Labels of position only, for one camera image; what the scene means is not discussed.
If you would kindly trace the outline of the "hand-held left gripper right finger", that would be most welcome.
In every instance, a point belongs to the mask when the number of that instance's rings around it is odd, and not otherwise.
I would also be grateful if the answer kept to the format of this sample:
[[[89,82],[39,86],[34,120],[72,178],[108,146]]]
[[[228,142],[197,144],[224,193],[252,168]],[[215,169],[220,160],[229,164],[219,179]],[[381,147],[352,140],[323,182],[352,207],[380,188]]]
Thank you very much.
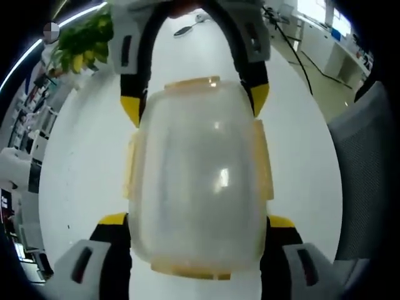
[[[267,217],[261,299],[336,299],[333,264],[286,217]]]

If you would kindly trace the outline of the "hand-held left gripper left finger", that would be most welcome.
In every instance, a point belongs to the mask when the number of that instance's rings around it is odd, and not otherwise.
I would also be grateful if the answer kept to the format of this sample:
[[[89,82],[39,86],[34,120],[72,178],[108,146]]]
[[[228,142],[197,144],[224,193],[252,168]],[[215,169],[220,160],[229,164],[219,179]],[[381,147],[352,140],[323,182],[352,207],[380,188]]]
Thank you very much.
[[[128,213],[103,217],[55,263],[52,299],[128,299],[132,268]]]

